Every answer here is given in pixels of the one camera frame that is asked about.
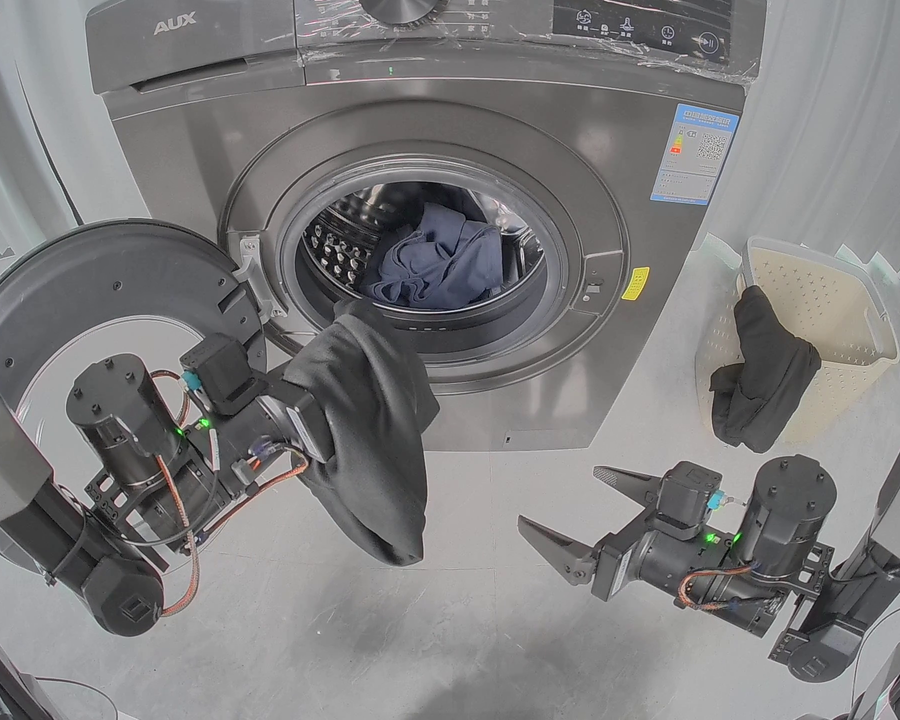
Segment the plastic basket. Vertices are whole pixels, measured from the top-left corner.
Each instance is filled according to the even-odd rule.
[[[710,376],[743,360],[733,306],[749,285],[767,294],[786,330],[819,351],[820,370],[780,435],[803,443],[822,432],[900,360],[897,334],[874,282],[852,264],[803,246],[751,237],[737,290],[710,324],[696,351],[700,415],[713,428]]]

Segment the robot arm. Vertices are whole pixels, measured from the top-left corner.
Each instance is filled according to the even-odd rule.
[[[223,334],[204,339],[180,362],[203,408],[184,427],[135,355],[108,357],[73,382],[67,415],[102,462],[85,488],[90,509],[64,495],[0,399],[0,538],[22,548],[49,583],[73,591],[117,635],[142,634],[163,611],[159,571],[168,565],[154,547],[187,551],[158,457],[199,537],[229,504],[259,491],[257,480],[285,450],[320,462],[334,454],[323,411],[310,392],[278,378],[282,367],[270,374],[252,369],[240,343]],[[133,517],[151,537],[132,526]]]
[[[680,462],[662,478],[597,466],[594,476],[643,507],[593,547],[521,515],[521,535],[570,584],[602,600],[645,581],[682,608],[702,610],[763,637],[790,593],[796,607],[769,658],[809,683],[850,666],[869,627],[900,594],[900,454],[876,517],[854,554],[831,573],[833,548],[817,541],[837,489],[818,462],[789,456],[757,472],[739,530],[707,520],[721,475]]]

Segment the blue clothing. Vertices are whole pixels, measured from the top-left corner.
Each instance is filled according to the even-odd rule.
[[[500,230],[428,202],[420,226],[382,254],[362,292],[413,309],[460,309],[504,282]]]

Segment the black cloth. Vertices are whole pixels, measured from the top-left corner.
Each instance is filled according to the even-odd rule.
[[[744,362],[710,376],[713,433],[733,447],[770,449],[820,369],[820,353],[780,324],[767,294],[745,289],[733,307]]]
[[[500,230],[428,202],[420,226],[416,230],[404,227],[376,270],[361,290],[378,302],[414,309],[460,309],[504,284]]]
[[[423,431],[440,411],[418,354],[367,300],[289,361],[283,378],[309,390],[335,454],[300,479],[360,549],[390,566],[423,559],[427,473]]]

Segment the concrete floor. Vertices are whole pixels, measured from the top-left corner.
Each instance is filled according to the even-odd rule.
[[[645,584],[605,604],[566,584],[516,531],[520,513],[587,542],[622,527],[635,507],[591,477],[597,464],[662,474],[689,459],[746,497],[763,461],[795,450],[729,448],[701,424],[694,354],[732,278],[705,250],[691,254],[588,450],[430,455],[419,565],[391,569],[363,555],[289,483],[208,545],[191,608],[135,639],[104,633],[64,589],[0,558],[0,642],[21,669],[99,686],[140,720],[842,714],[850,674],[808,685],[767,660],[788,609],[760,640],[680,611]],[[879,287],[900,342],[900,282]],[[899,448],[900,364],[799,450],[837,481],[821,539],[838,559],[865,531]],[[731,529],[740,517],[730,505],[715,522]],[[187,581],[185,569],[171,574],[168,598]],[[867,643],[858,690],[898,640],[900,615]],[[86,716],[107,716],[95,712]]]

